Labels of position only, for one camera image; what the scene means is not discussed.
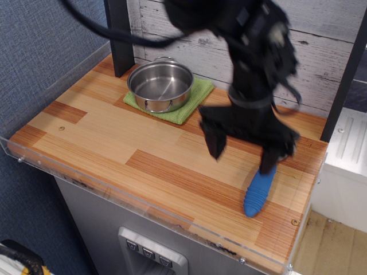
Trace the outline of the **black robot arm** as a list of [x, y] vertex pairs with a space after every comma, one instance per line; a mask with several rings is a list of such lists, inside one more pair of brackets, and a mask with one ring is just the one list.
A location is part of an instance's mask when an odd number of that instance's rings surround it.
[[203, 29], [228, 44], [233, 81], [227, 107], [201, 107], [201, 128], [210, 154], [218, 158], [228, 136], [263, 148], [260, 173], [292, 155], [298, 134], [273, 112], [273, 92], [296, 72], [288, 19], [272, 1], [165, 1], [171, 23], [189, 34]]

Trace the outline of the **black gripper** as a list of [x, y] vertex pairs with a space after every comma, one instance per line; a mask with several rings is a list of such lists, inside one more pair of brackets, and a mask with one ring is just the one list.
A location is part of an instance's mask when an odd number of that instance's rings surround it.
[[227, 136], [263, 147], [260, 173], [269, 174], [285, 155], [293, 155], [300, 135], [275, 116], [272, 107], [201, 106], [200, 127], [210, 155], [221, 156]]

